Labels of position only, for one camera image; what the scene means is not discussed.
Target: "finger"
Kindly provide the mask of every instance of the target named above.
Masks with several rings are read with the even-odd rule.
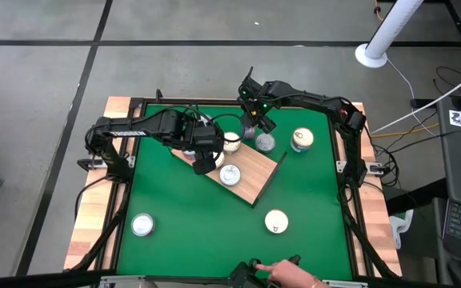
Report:
[[[266,272],[271,272],[273,271],[273,265],[272,266],[267,266],[263,264],[255,264],[255,269],[261,270],[261,271],[266,271]]]

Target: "white pole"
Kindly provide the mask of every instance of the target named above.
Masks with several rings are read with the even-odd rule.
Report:
[[[392,6],[382,24],[376,30],[369,43],[362,44],[355,50],[359,62],[370,68],[379,68],[387,63],[387,48],[398,36],[401,29],[421,6],[423,0],[398,0]]]

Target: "human hand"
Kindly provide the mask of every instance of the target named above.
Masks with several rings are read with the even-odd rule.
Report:
[[[271,266],[256,264],[255,268],[270,272],[268,279],[279,282],[283,288],[329,288],[327,284],[287,260]]]

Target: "open can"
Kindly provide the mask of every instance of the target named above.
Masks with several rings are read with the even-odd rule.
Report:
[[[266,214],[264,224],[271,233],[281,234],[287,229],[289,219],[287,219],[287,215],[281,210],[273,209]]]
[[[255,139],[255,147],[264,154],[270,153],[275,148],[275,139],[269,134],[260,134]]]
[[[227,140],[238,140],[239,136],[234,132],[226,132],[224,134],[224,138]],[[241,146],[241,141],[237,141],[237,142],[225,141],[223,143],[223,153],[232,155],[238,151],[240,146]]]
[[[225,165],[220,169],[220,181],[225,186],[234,186],[241,180],[241,171],[236,165]]]
[[[216,155],[218,155],[218,153],[213,152],[213,158],[215,158]],[[222,166],[223,161],[225,161],[225,155],[223,153],[220,153],[220,156],[218,156],[218,158],[214,160],[214,164],[216,164],[216,169]]]
[[[307,128],[296,129],[293,132],[293,137],[291,137],[291,147],[298,153],[311,148],[313,142],[314,135]]]
[[[147,213],[138,214],[134,216],[133,221],[131,221],[133,233],[139,237],[152,234],[155,226],[154,219]]]

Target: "white cable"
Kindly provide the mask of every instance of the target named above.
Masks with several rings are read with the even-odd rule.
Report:
[[[412,85],[410,84],[410,82],[389,58],[387,58],[387,61],[392,65],[392,68],[394,68],[394,70],[398,71],[399,75],[401,75],[401,78],[403,78],[403,80],[405,80],[405,82],[408,84],[408,88],[410,88],[410,94],[412,96],[412,99],[415,99],[414,90],[412,89]],[[425,125],[421,122],[421,120],[419,120],[419,118],[417,118],[417,116],[415,116],[415,114],[413,114],[412,116],[414,116],[415,120],[421,125],[422,128],[424,128],[429,134],[435,136],[435,134],[429,131],[429,129],[425,127]]]
[[[383,127],[381,127],[381,128],[378,128],[377,130],[371,132],[371,134],[378,133],[378,132],[380,132],[381,130],[384,130],[385,128],[387,128],[387,127],[393,126],[393,125],[396,124],[397,122],[400,122],[400,121],[402,121],[402,120],[404,120],[404,119],[406,119],[406,118],[408,118],[408,117],[410,117],[410,116],[412,116],[412,115],[414,115],[414,114],[420,112],[421,110],[425,110],[425,109],[428,108],[429,106],[432,106],[433,104],[437,103],[438,101],[444,99],[445,97],[449,96],[449,95],[452,94],[453,92],[457,91],[457,89],[460,88],[460,87],[461,87],[461,83],[458,84],[455,88],[449,90],[449,91],[448,91],[447,93],[445,93],[444,95],[442,95],[442,96],[440,96],[439,98],[435,99],[434,101],[432,101],[432,102],[426,104],[425,106],[423,106],[423,107],[417,109],[416,111],[414,111],[414,112],[412,112],[412,113],[410,113],[410,114],[407,114],[407,115],[401,117],[401,118],[398,119],[398,120],[394,120],[393,122],[391,122],[391,123],[389,123],[389,124],[387,124],[387,125],[385,125],[385,126],[383,126]]]

